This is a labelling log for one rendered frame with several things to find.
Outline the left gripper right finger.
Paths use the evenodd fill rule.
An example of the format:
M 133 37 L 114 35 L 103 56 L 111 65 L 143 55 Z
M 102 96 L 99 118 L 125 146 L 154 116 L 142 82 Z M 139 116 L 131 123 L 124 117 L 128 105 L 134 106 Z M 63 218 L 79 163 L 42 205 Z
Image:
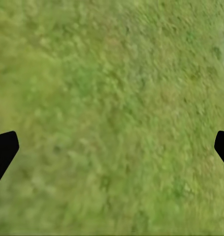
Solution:
M 224 131 L 217 133 L 214 148 L 224 162 Z

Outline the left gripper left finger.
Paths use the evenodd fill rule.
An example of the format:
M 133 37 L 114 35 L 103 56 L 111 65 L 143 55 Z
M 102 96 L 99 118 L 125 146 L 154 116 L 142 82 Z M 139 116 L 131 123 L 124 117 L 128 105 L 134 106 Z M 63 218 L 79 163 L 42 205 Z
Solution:
M 19 150 L 15 131 L 0 134 L 0 179 Z

